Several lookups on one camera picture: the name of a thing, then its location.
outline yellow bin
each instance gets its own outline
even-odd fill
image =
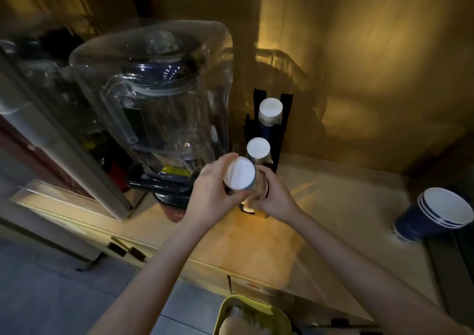
[[[217,317],[213,335],[219,334],[222,322],[227,318],[230,309],[234,306],[243,309],[246,313],[258,317],[260,324],[271,329],[272,334],[292,335],[290,320],[283,311],[240,295],[231,295],[224,300],[220,306],[219,316]]]

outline wooden countertop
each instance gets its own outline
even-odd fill
[[[400,243],[389,232],[409,204],[401,176],[288,154],[282,154],[277,174],[305,212],[440,303],[423,245]],[[175,227],[151,194],[122,222],[26,191],[12,200],[152,248],[159,248]],[[300,236],[273,218],[236,208],[208,232],[191,258],[370,319]]]

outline blue paper cup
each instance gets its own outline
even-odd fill
[[[474,219],[471,206],[443,188],[429,188],[395,220],[392,233],[402,241],[417,241],[449,229],[459,229]]]

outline yellow label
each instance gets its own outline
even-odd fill
[[[161,171],[168,174],[191,176],[191,173],[186,168],[174,167],[172,165],[165,165]]]

